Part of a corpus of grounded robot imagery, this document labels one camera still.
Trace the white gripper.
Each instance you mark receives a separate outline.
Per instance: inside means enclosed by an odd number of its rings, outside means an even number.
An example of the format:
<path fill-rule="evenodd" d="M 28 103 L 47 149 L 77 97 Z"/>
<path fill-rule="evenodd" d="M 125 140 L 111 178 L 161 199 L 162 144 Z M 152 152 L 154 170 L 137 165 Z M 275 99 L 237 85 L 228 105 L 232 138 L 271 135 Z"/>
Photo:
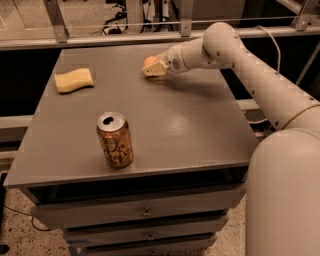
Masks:
<path fill-rule="evenodd" d="M 142 68 L 146 77 L 164 76 L 168 72 L 178 74 L 184 71 L 181 44 L 170 47 L 165 52 L 160 53 L 157 58 L 159 61 Z"/>

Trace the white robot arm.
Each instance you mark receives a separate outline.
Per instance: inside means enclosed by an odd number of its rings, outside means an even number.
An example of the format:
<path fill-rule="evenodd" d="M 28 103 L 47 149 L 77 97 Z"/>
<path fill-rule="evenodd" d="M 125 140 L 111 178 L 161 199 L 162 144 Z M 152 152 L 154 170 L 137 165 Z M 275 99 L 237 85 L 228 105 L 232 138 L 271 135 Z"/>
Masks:
<path fill-rule="evenodd" d="M 320 256 L 320 102 L 217 22 L 144 61 L 146 76 L 227 66 L 276 129 L 255 149 L 246 192 L 246 256 Z"/>

